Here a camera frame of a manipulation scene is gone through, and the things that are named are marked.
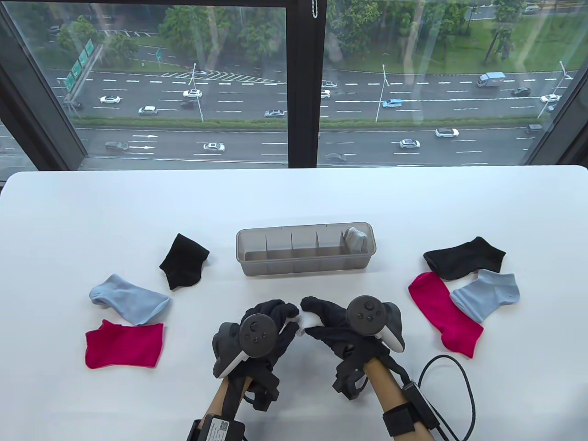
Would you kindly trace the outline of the person's right hand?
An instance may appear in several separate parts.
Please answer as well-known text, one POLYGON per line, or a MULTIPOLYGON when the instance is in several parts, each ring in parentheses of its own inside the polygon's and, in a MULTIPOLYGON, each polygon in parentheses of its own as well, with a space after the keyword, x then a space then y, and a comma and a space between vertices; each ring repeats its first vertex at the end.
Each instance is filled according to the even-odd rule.
POLYGON ((390 350, 373 336, 362 336, 347 323, 346 309, 336 303, 313 296, 304 297, 300 306, 303 311, 318 315, 322 326, 307 328, 306 333, 322 341, 342 360, 355 358, 361 368, 372 359, 390 357, 390 350))

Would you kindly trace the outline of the person's left hand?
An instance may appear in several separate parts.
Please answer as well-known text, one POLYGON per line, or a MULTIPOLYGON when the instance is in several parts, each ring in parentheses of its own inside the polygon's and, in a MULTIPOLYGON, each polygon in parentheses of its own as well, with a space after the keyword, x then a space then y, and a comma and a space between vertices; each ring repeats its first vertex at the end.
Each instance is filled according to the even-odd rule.
POLYGON ((283 300, 259 303, 244 313, 239 329, 241 346, 264 351, 261 356, 250 356, 229 374, 232 382, 244 380, 247 401, 277 400, 280 380, 274 374, 275 365, 296 336, 299 326, 295 319, 299 313, 296 305, 283 300))

